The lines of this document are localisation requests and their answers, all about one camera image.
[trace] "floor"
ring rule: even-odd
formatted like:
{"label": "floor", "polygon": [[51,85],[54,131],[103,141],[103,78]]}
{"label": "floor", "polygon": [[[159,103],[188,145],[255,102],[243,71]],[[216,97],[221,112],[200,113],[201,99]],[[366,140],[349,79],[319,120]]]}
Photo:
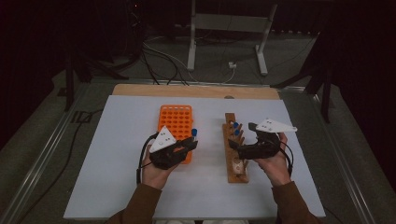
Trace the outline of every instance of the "floor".
{"label": "floor", "polygon": [[[63,219],[100,119],[100,113],[95,113],[90,122],[79,124],[74,119],[77,111],[102,109],[118,83],[155,83],[152,74],[160,84],[268,87],[298,74],[315,43],[315,37],[310,35],[270,34],[264,48],[269,73],[262,76],[254,53],[254,46],[260,39],[259,35],[248,34],[203,34],[196,40],[195,70],[188,72],[185,69],[189,49],[187,36],[170,40],[149,35],[144,44],[146,60],[141,57],[120,71],[129,80],[116,80],[92,70],[91,83],[76,81],[77,100],[68,112],[64,112],[64,97],[58,96],[59,89],[65,85],[64,71],[54,77],[55,90],[0,151],[1,223],[7,223],[6,215],[13,218],[12,223],[105,223],[105,220]],[[124,57],[116,58],[116,63],[124,61]],[[236,64],[235,69],[229,67],[229,62]],[[288,109],[295,111],[295,118],[291,119],[300,120],[298,125],[303,127],[298,137],[302,148],[306,147],[304,154],[327,208],[323,220],[326,223],[396,223],[396,196],[339,91],[332,86],[331,123],[319,121],[317,123],[322,126],[318,127],[313,121],[317,117],[304,110],[306,106],[312,106],[312,99],[320,99],[320,92],[318,96],[302,98],[308,81],[309,77],[293,83],[282,90],[280,96],[287,102]],[[324,130],[332,141],[305,134],[310,129]],[[331,145],[341,152],[315,150],[324,142],[328,143],[326,147]],[[48,159],[42,162],[42,169],[32,170],[43,151]],[[342,161],[347,161],[348,166],[345,167]],[[30,180],[35,187],[24,188],[24,180]],[[361,197],[352,195],[356,192]],[[251,220],[251,223],[274,223],[274,220]]]}

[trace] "white tabletop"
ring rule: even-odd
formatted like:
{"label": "white tabletop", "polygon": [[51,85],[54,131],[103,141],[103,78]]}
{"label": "white tabletop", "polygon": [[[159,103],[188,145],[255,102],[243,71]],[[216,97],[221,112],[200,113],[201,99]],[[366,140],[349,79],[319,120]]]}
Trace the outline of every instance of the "white tabletop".
{"label": "white tabletop", "polygon": [[[245,143],[256,141],[249,122],[274,119],[289,125],[282,100],[236,100],[187,97],[109,96],[82,165],[64,218],[109,218],[123,209],[134,189],[143,144],[157,130],[161,105],[191,105],[198,147],[190,164],[170,175],[154,218],[253,219],[276,216],[271,184],[258,165],[247,167],[249,183],[227,181],[221,125],[225,113],[242,123]],[[295,133],[286,133],[294,154],[292,179],[310,211],[324,217],[318,193]]]}

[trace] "wooden block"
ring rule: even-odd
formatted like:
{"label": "wooden block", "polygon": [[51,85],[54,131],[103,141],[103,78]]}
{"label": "wooden block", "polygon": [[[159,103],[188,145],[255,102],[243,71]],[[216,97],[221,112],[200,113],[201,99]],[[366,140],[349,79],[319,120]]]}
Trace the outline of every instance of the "wooden block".
{"label": "wooden block", "polygon": [[[227,176],[229,183],[248,183],[248,161],[239,160],[238,152],[230,148],[228,139],[232,139],[239,145],[242,145],[245,138],[243,135],[242,124],[239,124],[236,128],[233,124],[236,122],[234,113],[225,114],[226,123],[222,125],[225,159],[227,165]],[[234,130],[239,130],[237,136],[234,135]]]}

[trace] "person's left hand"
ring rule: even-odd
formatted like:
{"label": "person's left hand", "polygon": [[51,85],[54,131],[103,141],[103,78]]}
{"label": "person's left hand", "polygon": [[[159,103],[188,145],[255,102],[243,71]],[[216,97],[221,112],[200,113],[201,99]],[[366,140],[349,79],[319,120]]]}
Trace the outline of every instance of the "person's left hand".
{"label": "person's left hand", "polygon": [[[148,146],[146,150],[146,156],[145,159],[143,159],[142,165],[151,163],[151,160],[149,159],[150,147],[151,146]],[[176,169],[176,167],[177,165],[167,170],[163,170],[155,167],[154,164],[145,166],[144,168],[142,168],[143,169],[142,184],[149,185],[155,189],[163,189],[163,187],[165,187],[168,176],[172,173],[173,170]]]}

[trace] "person's right hand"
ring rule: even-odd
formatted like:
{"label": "person's right hand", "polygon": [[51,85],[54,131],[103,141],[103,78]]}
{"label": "person's right hand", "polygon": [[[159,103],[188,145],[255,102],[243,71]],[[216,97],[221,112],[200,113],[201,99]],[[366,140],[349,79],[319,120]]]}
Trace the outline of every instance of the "person's right hand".
{"label": "person's right hand", "polygon": [[[281,142],[280,148],[285,150],[286,144],[288,143],[288,137],[286,137],[284,133],[278,133],[278,136]],[[254,161],[257,162],[260,168],[264,170],[274,187],[291,182],[286,158],[282,152],[277,152],[277,154],[271,158],[255,159]]]}

